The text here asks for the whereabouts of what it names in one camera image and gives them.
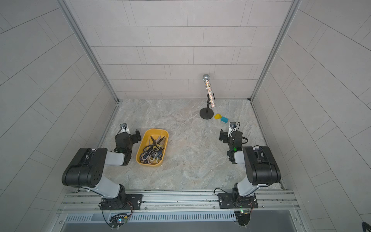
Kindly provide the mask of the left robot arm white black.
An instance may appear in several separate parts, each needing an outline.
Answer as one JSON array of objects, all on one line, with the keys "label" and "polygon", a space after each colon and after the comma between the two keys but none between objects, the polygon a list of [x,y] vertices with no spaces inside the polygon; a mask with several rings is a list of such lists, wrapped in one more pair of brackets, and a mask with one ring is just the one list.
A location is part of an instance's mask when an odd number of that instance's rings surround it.
[{"label": "left robot arm white black", "polygon": [[62,174],[65,186],[86,188],[97,193],[105,200],[126,200],[125,188],[103,175],[105,166],[128,165],[133,145],[142,140],[139,130],[130,134],[128,129],[121,129],[115,136],[116,147],[113,151],[106,148],[81,148]]}]

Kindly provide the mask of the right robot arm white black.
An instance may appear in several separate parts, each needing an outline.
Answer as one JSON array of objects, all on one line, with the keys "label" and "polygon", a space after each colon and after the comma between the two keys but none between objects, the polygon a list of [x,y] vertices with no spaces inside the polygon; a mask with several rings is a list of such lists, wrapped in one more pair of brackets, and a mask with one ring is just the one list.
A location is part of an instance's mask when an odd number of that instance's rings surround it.
[{"label": "right robot arm white black", "polygon": [[233,164],[245,166],[245,177],[232,189],[235,199],[251,197],[260,187],[268,187],[281,180],[281,172],[268,146],[246,146],[248,139],[242,132],[220,131],[219,140],[229,146],[227,156]]}]

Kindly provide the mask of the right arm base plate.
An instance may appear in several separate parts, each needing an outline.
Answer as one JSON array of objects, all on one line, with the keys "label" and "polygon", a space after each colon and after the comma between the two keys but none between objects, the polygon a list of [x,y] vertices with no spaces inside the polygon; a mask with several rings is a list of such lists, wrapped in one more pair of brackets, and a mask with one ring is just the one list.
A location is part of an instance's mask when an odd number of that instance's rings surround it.
[{"label": "right arm base plate", "polygon": [[256,209],[259,207],[256,195],[235,197],[231,193],[219,193],[219,207],[221,209]]}]

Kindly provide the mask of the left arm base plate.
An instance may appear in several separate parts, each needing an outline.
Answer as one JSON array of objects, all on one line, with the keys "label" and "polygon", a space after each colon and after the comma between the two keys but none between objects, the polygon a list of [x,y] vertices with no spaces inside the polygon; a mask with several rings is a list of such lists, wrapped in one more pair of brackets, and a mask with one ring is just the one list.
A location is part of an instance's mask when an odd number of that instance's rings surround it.
[{"label": "left arm base plate", "polygon": [[142,203],[142,194],[119,195],[113,199],[102,198],[99,203],[101,210],[139,210]]}]

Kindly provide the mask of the yellow plastic storage box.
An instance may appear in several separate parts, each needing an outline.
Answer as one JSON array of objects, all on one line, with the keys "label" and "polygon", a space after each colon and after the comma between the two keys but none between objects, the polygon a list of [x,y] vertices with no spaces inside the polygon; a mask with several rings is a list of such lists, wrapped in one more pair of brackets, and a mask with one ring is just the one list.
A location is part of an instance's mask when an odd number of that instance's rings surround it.
[{"label": "yellow plastic storage box", "polygon": [[136,155],[136,161],[144,166],[158,167],[161,166],[169,133],[163,129],[149,129],[142,136],[142,142]]}]

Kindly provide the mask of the yellow handled black scissors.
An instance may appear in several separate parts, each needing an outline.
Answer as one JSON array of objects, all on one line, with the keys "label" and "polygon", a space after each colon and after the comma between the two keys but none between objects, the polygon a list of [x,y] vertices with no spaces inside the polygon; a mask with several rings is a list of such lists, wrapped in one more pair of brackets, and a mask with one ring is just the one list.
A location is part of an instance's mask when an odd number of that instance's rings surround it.
[{"label": "yellow handled black scissors", "polygon": [[150,136],[152,140],[151,150],[158,152],[162,151],[164,149],[164,145],[162,145],[162,141],[165,139],[165,137],[159,137],[158,140],[155,140],[152,136]]}]

